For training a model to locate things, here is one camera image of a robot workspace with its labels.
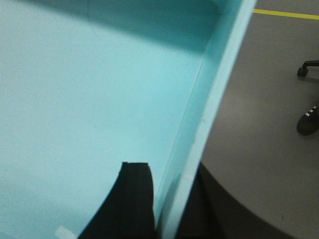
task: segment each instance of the black object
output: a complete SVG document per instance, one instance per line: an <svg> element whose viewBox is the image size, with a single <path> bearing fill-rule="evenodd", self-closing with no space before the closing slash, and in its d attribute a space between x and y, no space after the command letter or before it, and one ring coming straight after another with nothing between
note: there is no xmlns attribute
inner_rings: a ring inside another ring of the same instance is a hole
<svg viewBox="0 0 319 239"><path fill-rule="evenodd" d="M297 124L297 131L302 135L310 135L316 132L319 128L318 108L314 106L311 110L305 113Z"/></svg>
<svg viewBox="0 0 319 239"><path fill-rule="evenodd" d="M305 61L303 66L298 69L297 76L305 77L308 74L308 66L319 66L319 60Z"/></svg>
<svg viewBox="0 0 319 239"><path fill-rule="evenodd" d="M200 164L176 239L226 239L213 208L214 179Z"/></svg>
<svg viewBox="0 0 319 239"><path fill-rule="evenodd" d="M110 194L78 239L154 239L153 180L147 163L123 163Z"/></svg>

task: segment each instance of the chair wheel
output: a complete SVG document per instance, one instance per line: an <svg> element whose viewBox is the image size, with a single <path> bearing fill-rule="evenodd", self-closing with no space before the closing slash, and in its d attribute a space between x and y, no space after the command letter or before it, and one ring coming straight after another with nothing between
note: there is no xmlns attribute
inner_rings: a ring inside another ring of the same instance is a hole
<svg viewBox="0 0 319 239"><path fill-rule="evenodd" d="M307 68L300 67L297 73L297 76L305 77L308 74Z"/></svg>

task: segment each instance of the gray floor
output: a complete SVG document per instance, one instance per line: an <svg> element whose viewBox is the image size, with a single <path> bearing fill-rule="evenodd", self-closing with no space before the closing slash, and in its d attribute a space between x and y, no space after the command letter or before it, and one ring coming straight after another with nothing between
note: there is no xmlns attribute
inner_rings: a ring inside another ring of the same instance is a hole
<svg viewBox="0 0 319 239"><path fill-rule="evenodd" d="M256 8L319 14L317 0L260 0ZM319 59L318 33L318 20L253 14L203 155L205 166L236 200L305 239L319 237L314 205L319 131L302 137L296 125L319 104L319 69L311 68L305 79L296 73L304 61ZM228 238L291 238L219 195L217 214Z"/></svg>

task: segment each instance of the light blue box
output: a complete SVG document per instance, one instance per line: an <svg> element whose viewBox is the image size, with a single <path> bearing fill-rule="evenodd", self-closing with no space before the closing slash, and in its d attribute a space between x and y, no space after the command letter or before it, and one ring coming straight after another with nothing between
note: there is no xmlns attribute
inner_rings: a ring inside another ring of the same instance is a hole
<svg viewBox="0 0 319 239"><path fill-rule="evenodd" d="M254 4L0 1L0 239L76 237L123 161L172 239Z"/></svg>

